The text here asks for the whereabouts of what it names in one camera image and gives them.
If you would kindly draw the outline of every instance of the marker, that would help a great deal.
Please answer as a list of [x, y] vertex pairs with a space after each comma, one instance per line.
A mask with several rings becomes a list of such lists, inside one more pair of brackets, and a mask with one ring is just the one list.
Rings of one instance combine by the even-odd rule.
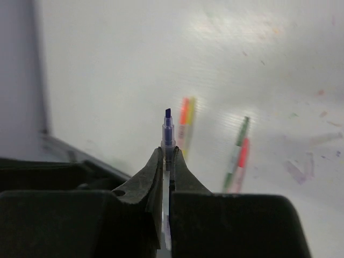
[[241, 126], [241, 130], [239, 132], [238, 138], [236, 140], [236, 144], [232, 152], [230, 165], [229, 165], [229, 168], [225, 177], [225, 181], [224, 181], [223, 192], [228, 191], [228, 188], [231, 185], [233, 173], [238, 167], [238, 160], [239, 160], [239, 155], [241, 151], [241, 146], [242, 146], [244, 138], [246, 137], [248, 126], [249, 126], [249, 117], [245, 117]]
[[173, 151], [176, 147], [174, 139], [174, 124], [171, 109], [166, 109], [164, 123], [162, 125], [161, 148], [163, 152], [163, 182], [162, 182], [162, 208], [164, 214], [164, 233], [166, 249], [171, 250], [171, 233], [169, 225], [169, 186], [170, 171], [172, 168]]
[[245, 168], [247, 163], [247, 157], [249, 152], [249, 140], [248, 138], [245, 138], [243, 140], [240, 157], [239, 157], [239, 163], [238, 168], [236, 169], [234, 176], [233, 176], [233, 183], [229, 188], [228, 192], [232, 193], [238, 193], [241, 190], [242, 187], [242, 181], [245, 176]]
[[194, 123], [194, 114], [195, 114], [195, 105], [196, 99], [194, 97], [189, 99], [189, 107], [188, 107], [188, 114], [187, 114], [187, 123], [186, 123], [186, 137], [185, 137], [185, 145], [183, 150], [183, 156], [186, 160], [188, 158], [188, 152], [190, 148], [190, 143], [192, 139], [192, 132], [193, 132], [193, 123]]
[[187, 137], [186, 136], [186, 132], [187, 132], [186, 122], [187, 122], [187, 115], [188, 115], [188, 107], [189, 107], [189, 99], [184, 98], [182, 109], [181, 109], [181, 117], [179, 119], [178, 139], [177, 139], [177, 145], [179, 149], [182, 150], [183, 154], [184, 154], [184, 148], [185, 148], [184, 142], [185, 142], [185, 138]]

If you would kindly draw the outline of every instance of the gray wall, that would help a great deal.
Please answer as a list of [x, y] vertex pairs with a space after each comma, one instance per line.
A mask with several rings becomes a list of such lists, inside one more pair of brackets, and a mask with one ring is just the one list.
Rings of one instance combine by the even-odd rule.
[[0, 156], [42, 160], [45, 129], [30, 0], [0, 0]]

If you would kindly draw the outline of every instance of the orange highlighter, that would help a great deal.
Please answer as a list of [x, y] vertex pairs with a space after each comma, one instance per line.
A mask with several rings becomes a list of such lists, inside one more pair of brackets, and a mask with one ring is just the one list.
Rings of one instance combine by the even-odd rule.
[[242, 143], [238, 168], [236, 169], [234, 173], [234, 179], [233, 179], [232, 185], [229, 188], [229, 191], [228, 191], [229, 193], [237, 194], [241, 190], [242, 181], [245, 176], [248, 152], [249, 152], [249, 140], [248, 138], [245, 138]]
[[185, 147], [185, 134], [187, 132], [187, 114], [188, 114], [188, 108], [189, 108], [189, 99], [184, 98], [183, 99], [183, 105], [181, 109], [181, 116], [179, 120], [179, 128], [178, 128], [178, 138], [177, 138], [177, 146], [182, 151]]

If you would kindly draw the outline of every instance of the red marker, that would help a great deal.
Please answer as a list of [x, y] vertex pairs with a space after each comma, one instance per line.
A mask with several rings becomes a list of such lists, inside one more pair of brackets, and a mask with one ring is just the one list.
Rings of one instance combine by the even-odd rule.
[[241, 190], [242, 181], [245, 175], [245, 168], [249, 152], [249, 140], [245, 138], [240, 151], [238, 167], [234, 173], [233, 183], [228, 192], [238, 193]]

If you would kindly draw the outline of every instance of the purple ink smudge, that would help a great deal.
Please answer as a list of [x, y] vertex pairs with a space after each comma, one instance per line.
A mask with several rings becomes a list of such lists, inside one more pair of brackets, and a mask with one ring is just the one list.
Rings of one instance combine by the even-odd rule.
[[304, 163], [305, 169], [305, 176], [307, 179], [311, 179], [314, 177], [314, 159], [313, 153], [308, 152], [306, 153], [306, 161]]
[[306, 177], [302, 172], [290, 161], [284, 163], [284, 166], [292, 178], [299, 184], [303, 184], [306, 181]]

